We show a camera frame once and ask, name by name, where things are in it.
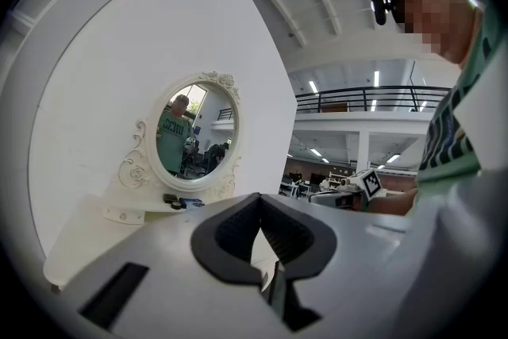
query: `ornate white mirror frame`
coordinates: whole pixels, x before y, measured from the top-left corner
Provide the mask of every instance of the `ornate white mirror frame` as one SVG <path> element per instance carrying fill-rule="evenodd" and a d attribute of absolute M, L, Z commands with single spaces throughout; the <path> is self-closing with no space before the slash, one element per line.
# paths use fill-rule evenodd
<path fill-rule="evenodd" d="M 222 91 L 228 97 L 234 117 L 234 136 L 231 149 L 226 154 L 223 162 L 210 174 L 200 179 L 184 180 L 171 175 L 162 165 L 156 146 L 156 132 L 160 115 L 168 101 L 177 92 L 190 85 L 207 85 L 209 88 Z M 240 96 L 238 89 L 234 87 L 233 77 L 229 74 L 218 74 L 217 72 L 202 72 L 196 75 L 190 75 L 179 80 L 167 88 L 164 93 L 154 103 L 148 120 L 138 121 L 137 127 L 140 130 L 134 137 L 138 139 L 138 144 L 127 155 L 118 172 L 121 183 L 128 188 L 137 189 L 149 183 L 152 173 L 155 174 L 164 184 L 175 191 L 199 192 L 212 186 L 216 187 L 223 183 L 224 178 L 230 178 L 237 161 L 240 159 L 240 145 L 243 137 L 243 120 L 240 109 Z M 226 189 L 228 194 L 233 193 L 233 185 Z"/>

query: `green t-shirt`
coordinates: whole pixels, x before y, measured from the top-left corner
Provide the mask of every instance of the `green t-shirt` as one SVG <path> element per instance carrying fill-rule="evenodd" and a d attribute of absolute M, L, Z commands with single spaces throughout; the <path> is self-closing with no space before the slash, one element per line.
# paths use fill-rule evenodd
<path fill-rule="evenodd" d="M 474 175 L 480 169 L 471 142 L 453 111 L 482 75 L 499 45 L 502 31 L 502 19 L 493 7 L 487 8 L 464 70 L 430 121 L 418 170 L 415 202 L 422 196 L 447 190 L 458 179 Z"/>
<path fill-rule="evenodd" d="M 191 123 L 184 117 L 174 117 L 170 112 L 163 112 L 159 119 L 157 132 L 157 152 L 166 170 L 180 172 L 183 145 L 188 137 L 194 137 Z"/>

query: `black metal railing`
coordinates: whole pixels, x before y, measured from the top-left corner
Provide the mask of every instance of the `black metal railing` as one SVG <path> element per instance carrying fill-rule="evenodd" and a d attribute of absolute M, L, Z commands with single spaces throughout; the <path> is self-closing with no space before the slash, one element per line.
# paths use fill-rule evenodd
<path fill-rule="evenodd" d="M 231 120 L 234 119 L 234 112 L 233 109 L 230 107 L 228 109 L 221 109 L 219 111 L 219 117 L 217 120 Z"/>
<path fill-rule="evenodd" d="M 297 113 L 433 111 L 450 91 L 444 87 L 356 87 L 296 95 Z"/>

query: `ceiling light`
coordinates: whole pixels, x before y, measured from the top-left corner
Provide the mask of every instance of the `ceiling light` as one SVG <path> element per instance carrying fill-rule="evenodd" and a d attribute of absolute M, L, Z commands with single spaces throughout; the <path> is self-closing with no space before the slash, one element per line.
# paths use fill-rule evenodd
<path fill-rule="evenodd" d="M 395 160 L 397 160 L 400 157 L 400 154 L 394 154 L 387 163 L 393 163 Z"/>
<path fill-rule="evenodd" d="M 312 88 L 312 91 L 316 94 L 318 89 L 316 88 L 316 85 L 314 85 L 314 81 L 309 81 L 309 85 Z"/>

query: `window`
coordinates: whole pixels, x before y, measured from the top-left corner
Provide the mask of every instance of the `window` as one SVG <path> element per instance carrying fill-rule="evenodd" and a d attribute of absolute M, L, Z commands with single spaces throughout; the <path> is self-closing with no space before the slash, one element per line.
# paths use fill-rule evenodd
<path fill-rule="evenodd" d="M 183 88 L 180 92 L 176 92 L 175 95 L 170 99 L 170 102 L 173 102 L 179 94 L 184 94 L 189 98 L 189 106 L 187 107 L 187 112 L 197 115 L 203 99 L 205 98 L 206 90 L 201 88 L 199 85 L 190 85 Z"/>

